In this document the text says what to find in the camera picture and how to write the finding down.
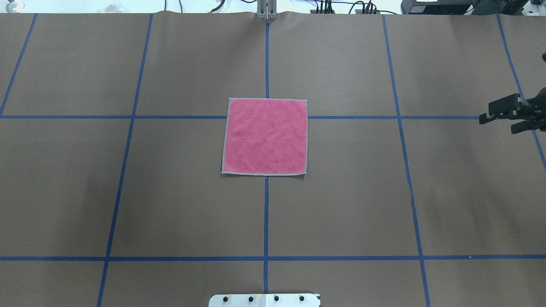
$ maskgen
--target robotic arm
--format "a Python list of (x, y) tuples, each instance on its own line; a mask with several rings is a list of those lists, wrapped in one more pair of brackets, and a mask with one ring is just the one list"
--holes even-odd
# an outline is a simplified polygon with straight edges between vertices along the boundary
[[(542, 55), (546, 61), (546, 52)], [(537, 96), (524, 100), (520, 94), (512, 94), (489, 103), (489, 113), (479, 116), (481, 125), (497, 119), (524, 120), (512, 125), (512, 133), (527, 130), (546, 132), (546, 87)]]

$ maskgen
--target vertical blue line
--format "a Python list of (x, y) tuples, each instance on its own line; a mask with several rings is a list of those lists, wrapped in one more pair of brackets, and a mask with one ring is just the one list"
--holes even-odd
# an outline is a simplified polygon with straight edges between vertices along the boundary
[(265, 24), (265, 98), (269, 98), (269, 22)]
[[(497, 13), (497, 23), (498, 23), (498, 29), (501, 32), (501, 38), (502, 38), (502, 44), (505, 46), (505, 52), (506, 57), (508, 58), (508, 64), (510, 65), (510, 69), (512, 70), (512, 75), (514, 76), (515, 84), (518, 87), (518, 92), (522, 99), (525, 99), (525, 95), (523, 94), (523, 90), (521, 89), (521, 84), (519, 82), (518, 74), (515, 71), (514, 62), (512, 62), (512, 57), (510, 55), (510, 49), (508, 48), (508, 43), (506, 42), (506, 36), (504, 28), (502, 27), (501, 22), (501, 15)], [(542, 151), (541, 142), (538, 140), (537, 132), (533, 130), (533, 137), (535, 138), (535, 143), (537, 144), (538, 154), (541, 157), (542, 165), (544, 166), (544, 170), (546, 170), (546, 158), (544, 158), (544, 152)]]
[(123, 181), (125, 178), (125, 169), (127, 166), (127, 158), (129, 156), (129, 147), (131, 144), (131, 138), (133, 136), (133, 126), (135, 122), (135, 115), (137, 114), (137, 105), (138, 105), (138, 98), (140, 95), (140, 84), (142, 83), (142, 75), (144, 73), (144, 64), (146, 62), (146, 54), (148, 51), (148, 42), (150, 41), (150, 32), (152, 30), (152, 20), (153, 20), (153, 14), (150, 14), (150, 19), (148, 21), (148, 29), (146, 31), (146, 40), (144, 42), (144, 51), (142, 54), (142, 60), (140, 62), (140, 72), (138, 76), (138, 82), (136, 84), (136, 92), (135, 92), (135, 99), (133, 102), (133, 112), (131, 113), (131, 122), (129, 124), (129, 132), (127, 133), (127, 142), (125, 143), (125, 153), (123, 154), (123, 163), (121, 165), (121, 174), (120, 174), (120, 182), (117, 185), (117, 195), (116, 195), (116, 203), (114, 205), (114, 213), (112, 215), (112, 224), (110, 225), (110, 234), (108, 236), (108, 245), (106, 247), (106, 258), (104, 261), (104, 267), (103, 267), (103, 274), (102, 278), (100, 280), (100, 288), (99, 288), (99, 295), (97, 298), (97, 307), (100, 307), (102, 305), (102, 297), (104, 294), (104, 286), (106, 285), (106, 275), (108, 273), (108, 264), (110, 261), (110, 252), (112, 250), (112, 242), (114, 241), (114, 230), (116, 229), (116, 220), (117, 220), (117, 212), (120, 207), (120, 199), (121, 199), (121, 188), (123, 186)]
[(269, 293), (269, 177), (265, 177), (264, 199), (264, 293)]
[(398, 103), (398, 92), (396, 91), (396, 81), (394, 79), (393, 60), (390, 54), (389, 34), (387, 31), (387, 21), (385, 15), (381, 15), (383, 19), (383, 32), (385, 34), (385, 45), (387, 47), (387, 58), (389, 60), (390, 81), (393, 86), (394, 104), (396, 106), (396, 116), (398, 119), (398, 130), (400, 132), (400, 140), (402, 142), (402, 153), (404, 156), (404, 165), (406, 167), (406, 179), (408, 181), (409, 193), (411, 196), (411, 208), (413, 211), (413, 227), (415, 229), (415, 237), (417, 240), (417, 251), (419, 252), (419, 263), (421, 266), (421, 277), (423, 279), (423, 290), (425, 293), (425, 303), (427, 307), (430, 307), (429, 285), (426, 280), (425, 261), (423, 258), (423, 247), (421, 245), (421, 235), (419, 232), (419, 222), (417, 220), (417, 210), (415, 207), (415, 197), (413, 195), (413, 186), (411, 182), (410, 165), (408, 163), (408, 156), (406, 150), (406, 139), (404, 138), (404, 130), (402, 127), (402, 116), (400, 114), (400, 105)]
[(11, 87), (13, 86), (13, 82), (15, 81), (15, 75), (17, 75), (17, 71), (19, 70), (19, 65), (21, 65), (21, 60), (23, 59), (23, 55), (25, 54), (25, 50), (27, 49), (28, 40), (31, 38), (32, 29), (34, 29), (34, 24), (36, 23), (37, 17), (38, 17), (38, 14), (35, 14), (34, 18), (32, 18), (31, 27), (28, 29), (27, 37), (25, 38), (25, 42), (23, 43), (23, 48), (21, 49), (21, 52), (19, 53), (19, 58), (17, 59), (17, 63), (15, 64), (15, 68), (13, 69), (13, 74), (11, 74), (11, 79), (9, 80), (8, 88), (5, 91), (4, 99), (2, 100), (2, 105), (0, 106), (0, 115), (2, 115), (2, 112), (4, 112), (5, 104), (8, 102), (9, 92), (11, 92)]

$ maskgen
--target pink cloth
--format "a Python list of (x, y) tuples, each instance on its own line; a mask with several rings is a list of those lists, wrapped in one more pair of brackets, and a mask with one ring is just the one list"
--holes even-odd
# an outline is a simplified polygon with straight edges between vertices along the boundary
[(290, 176), (306, 170), (306, 100), (229, 99), (222, 174)]

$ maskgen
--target cloth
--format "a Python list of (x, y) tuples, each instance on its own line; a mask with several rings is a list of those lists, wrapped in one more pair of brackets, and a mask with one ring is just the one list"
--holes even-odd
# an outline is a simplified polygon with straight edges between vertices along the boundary
[(307, 171), (307, 100), (230, 98), (222, 174)]

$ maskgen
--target white bracket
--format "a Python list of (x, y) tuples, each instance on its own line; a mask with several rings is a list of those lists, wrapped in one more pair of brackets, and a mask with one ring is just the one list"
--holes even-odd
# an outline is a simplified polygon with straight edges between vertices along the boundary
[(217, 294), (209, 307), (321, 307), (319, 294)]
[(256, 16), (260, 20), (277, 19), (277, 0), (258, 0)]

